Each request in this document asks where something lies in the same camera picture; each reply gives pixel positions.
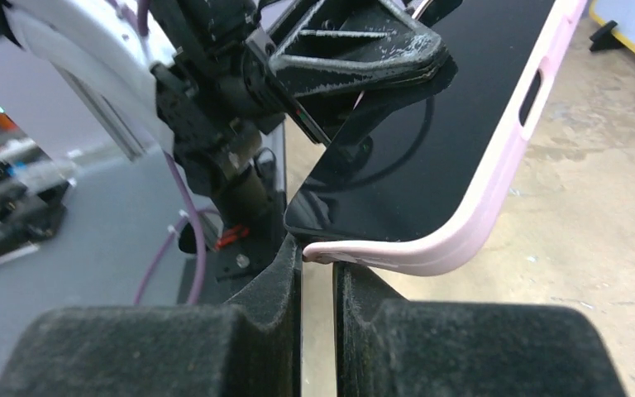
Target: black phone screen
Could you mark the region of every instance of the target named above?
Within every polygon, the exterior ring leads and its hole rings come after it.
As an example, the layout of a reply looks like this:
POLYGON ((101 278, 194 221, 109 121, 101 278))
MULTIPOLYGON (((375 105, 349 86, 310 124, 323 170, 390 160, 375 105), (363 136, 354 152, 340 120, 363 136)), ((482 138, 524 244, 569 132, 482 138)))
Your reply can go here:
POLYGON ((454 214, 555 0, 460 3, 425 14, 451 58, 430 83, 364 95, 289 204, 289 232, 412 241, 454 214))

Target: black mounting bracket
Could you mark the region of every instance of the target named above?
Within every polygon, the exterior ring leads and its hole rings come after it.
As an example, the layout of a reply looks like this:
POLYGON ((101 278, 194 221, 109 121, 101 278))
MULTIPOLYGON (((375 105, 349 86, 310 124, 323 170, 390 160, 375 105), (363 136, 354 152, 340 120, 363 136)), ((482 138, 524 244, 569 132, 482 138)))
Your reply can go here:
POLYGON ((593 44, 590 46, 590 52, 598 52, 605 50, 618 50, 624 48, 624 44, 617 40, 612 34, 612 30, 617 27, 617 22, 610 21, 602 25, 593 35, 590 40, 593 44))
MULTIPOLYGON (((255 161, 255 169, 268 194, 270 209, 250 225, 217 225, 216 216, 200 213, 203 235, 206 240, 206 277, 200 304, 221 304, 241 291, 274 260, 286 238, 284 212, 286 193, 277 189, 277 160, 255 161), (238 236, 222 248, 216 247, 221 237, 228 233, 238 236)), ((180 233, 179 249, 196 254, 193 229, 187 225, 180 233)), ((184 265, 177 303, 186 302, 196 269, 196 257, 189 257, 184 265)))
POLYGON ((447 58, 442 38, 390 0, 320 0, 269 64, 296 98, 430 79, 447 58))

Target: smartphone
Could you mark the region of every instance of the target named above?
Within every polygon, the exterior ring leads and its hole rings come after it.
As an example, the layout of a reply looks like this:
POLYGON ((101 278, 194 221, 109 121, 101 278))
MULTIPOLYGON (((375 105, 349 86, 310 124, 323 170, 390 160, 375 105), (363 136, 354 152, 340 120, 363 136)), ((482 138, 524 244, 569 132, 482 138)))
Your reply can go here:
POLYGON ((289 204, 306 260, 440 275, 488 238, 585 0, 456 3, 418 14, 442 36, 445 67, 365 93, 289 204))

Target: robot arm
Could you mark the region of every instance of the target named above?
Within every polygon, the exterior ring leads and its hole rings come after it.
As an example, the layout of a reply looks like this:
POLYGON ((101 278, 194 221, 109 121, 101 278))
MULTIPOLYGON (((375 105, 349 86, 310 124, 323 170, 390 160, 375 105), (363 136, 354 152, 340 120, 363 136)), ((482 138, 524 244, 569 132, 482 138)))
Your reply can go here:
POLYGON ((137 117, 233 224, 265 210, 251 159, 284 114, 327 144, 361 92, 417 84, 447 58, 391 0, 296 0, 265 31, 273 2, 0 0, 0 36, 137 117))

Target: pink phone case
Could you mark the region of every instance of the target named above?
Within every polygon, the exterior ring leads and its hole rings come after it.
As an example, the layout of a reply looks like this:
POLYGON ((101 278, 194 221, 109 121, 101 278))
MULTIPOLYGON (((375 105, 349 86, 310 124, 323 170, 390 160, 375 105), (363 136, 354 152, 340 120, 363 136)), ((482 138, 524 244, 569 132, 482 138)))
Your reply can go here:
POLYGON ((558 0, 554 5, 470 187, 444 226, 410 242, 315 242, 303 250, 306 260, 346 261, 420 276, 441 275, 469 261, 493 230, 585 3, 558 0), (523 127, 518 113, 537 71, 542 83, 523 127))

